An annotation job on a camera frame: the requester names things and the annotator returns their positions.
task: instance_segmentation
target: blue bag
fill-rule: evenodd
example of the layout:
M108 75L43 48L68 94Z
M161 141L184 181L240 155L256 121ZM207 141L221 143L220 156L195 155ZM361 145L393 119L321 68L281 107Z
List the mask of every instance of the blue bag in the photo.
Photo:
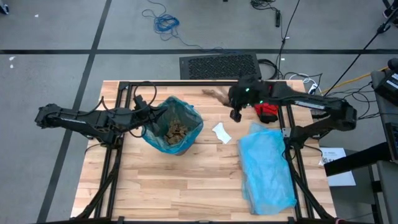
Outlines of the blue bag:
M294 207L289 165L282 157L285 150L281 131L252 124L251 133L239 141L239 155L244 172L243 197L251 213L275 215Z
M158 136L155 136L152 132L150 125L145 125L147 132L142 138L160 152L174 155L184 153L189 147L191 147L196 137L203 129L203 120L200 114L193 109L192 105L179 100L175 96L170 96L159 106L168 106L169 108L156 122L160 128ZM165 141L164 136L169 130L170 121L175 119L179 120L184 126L186 126L188 128L188 132L179 143L170 145Z

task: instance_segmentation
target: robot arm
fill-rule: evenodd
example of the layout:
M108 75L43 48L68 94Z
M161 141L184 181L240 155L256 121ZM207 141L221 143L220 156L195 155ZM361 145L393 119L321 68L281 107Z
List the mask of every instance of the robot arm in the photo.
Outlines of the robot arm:
M48 104L39 108L35 122L41 128L62 127L88 138L96 138L101 144L115 146L120 135L144 124L151 125L155 133L159 130L155 122L167 110L167 107L156 108L148 105L142 100L141 95L135 97L134 101L135 110L114 108L89 112L74 111Z
M258 103L287 106L298 105L324 111L327 118L306 127L296 126L290 130L291 145L302 148L304 142L317 134L330 130L349 131L356 126L356 110L344 99L329 98L297 92L286 82L260 81L253 77L241 78L228 92L231 107L230 117L240 122L240 111Z

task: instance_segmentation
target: white label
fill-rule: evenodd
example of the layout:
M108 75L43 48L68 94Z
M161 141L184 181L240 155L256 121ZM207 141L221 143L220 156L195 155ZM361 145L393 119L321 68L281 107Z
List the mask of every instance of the white label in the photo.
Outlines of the white label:
M390 84L390 85L392 85L392 86L395 87L396 89L398 89L398 86L395 85L392 81L388 80L387 83Z
M85 124L85 122L84 122L84 121L77 121L77 120L68 119L68 118L61 118L61 120L64 120L64 121L71 121L71 122L76 122L76 123Z
M294 101L294 104L299 105L299 106L308 107L308 108L318 109L318 110L325 109L325 106L315 105L313 103L306 103L306 102L301 102L301 101Z

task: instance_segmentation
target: blue cable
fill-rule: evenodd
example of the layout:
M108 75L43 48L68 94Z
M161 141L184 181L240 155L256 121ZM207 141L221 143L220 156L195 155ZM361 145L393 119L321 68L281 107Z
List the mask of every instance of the blue cable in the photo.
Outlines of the blue cable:
M202 52L211 52L213 50L221 50L221 51L224 51L225 53L239 53L239 52L228 52L225 49L223 49L222 47L215 47L210 50L205 50L200 45L185 43L179 36L178 30L177 30L177 27L180 25L180 21L176 17L166 14L166 12L167 12L166 6L164 6L162 3L152 2L151 0L147 0L147 1L152 4L158 4L164 8L164 12L162 14L160 14L159 16L156 16L155 12L152 9L145 9L141 12L141 15L143 17L154 18L154 32L159 34L159 37L161 40L168 41L171 38L176 38L176 39L180 40L181 43L183 43L187 47L198 47ZM152 15L150 15L150 14L144 15L145 12L150 12Z

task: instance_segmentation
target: wooden table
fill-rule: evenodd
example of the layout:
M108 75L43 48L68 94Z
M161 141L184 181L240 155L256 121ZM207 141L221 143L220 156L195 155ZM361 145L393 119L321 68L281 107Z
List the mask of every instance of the wooden table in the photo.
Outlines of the wooden table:
M108 108L112 108L115 104L118 85L118 81L103 83L101 96L104 96ZM295 90L304 91L301 81L288 81L288 85ZM195 105L195 109L205 121L204 128L194 145L183 156L161 153L143 139L127 134L123 146L113 219L124 216L126 220L286 221L287 217L295 216L293 208L288 208L278 215L259 216L249 213L248 202L242 198L242 170L236 141L247 135L252 122L260 123L260 121L252 108L246 108L242 110L242 121L235 123L229 118L231 108L222 106L216 99L202 95L203 88L216 87L157 87L157 97L153 105L158 105L170 95L174 95ZM137 90L137 94L141 94L147 102L152 99L153 92L151 86L140 86ZM299 106L292 106L292 109L296 125L305 126L312 123L309 109ZM284 117L288 126L287 115ZM227 144L222 144L211 130L219 122L223 122L226 132L232 137ZM280 128L279 122L264 126L271 129ZM140 133L141 129L134 131L134 134ZM319 147L314 140L307 141L306 144ZM91 148L86 153L72 217L82 212L97 192L104 155L105 149L99 146ZM305 147L302 149L302 158L309 189L327 212L335 216L325 170L318 165L321 159L320 153ZM298 186L297 188L300 207L303 216L306 217L303 195ZM103 210L107 201L108 198L105 196Z

